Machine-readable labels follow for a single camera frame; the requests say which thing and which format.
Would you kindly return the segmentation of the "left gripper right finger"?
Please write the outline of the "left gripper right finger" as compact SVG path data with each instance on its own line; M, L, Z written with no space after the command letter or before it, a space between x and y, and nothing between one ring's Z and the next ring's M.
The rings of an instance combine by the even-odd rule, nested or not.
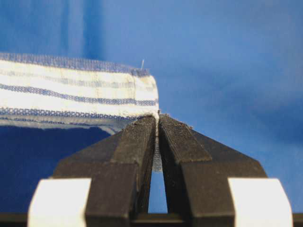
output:
M159 143L168 211L191 227L232 227L235 210L228 178L265 178L260 163L160 115Z

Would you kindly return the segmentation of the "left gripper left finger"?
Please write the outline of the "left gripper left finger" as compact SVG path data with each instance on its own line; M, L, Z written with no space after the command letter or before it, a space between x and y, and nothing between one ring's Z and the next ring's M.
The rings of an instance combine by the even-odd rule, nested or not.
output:
M128 227L148 211L155 128L153 117L143 117L59 162L53 178L91 178L87 226Z

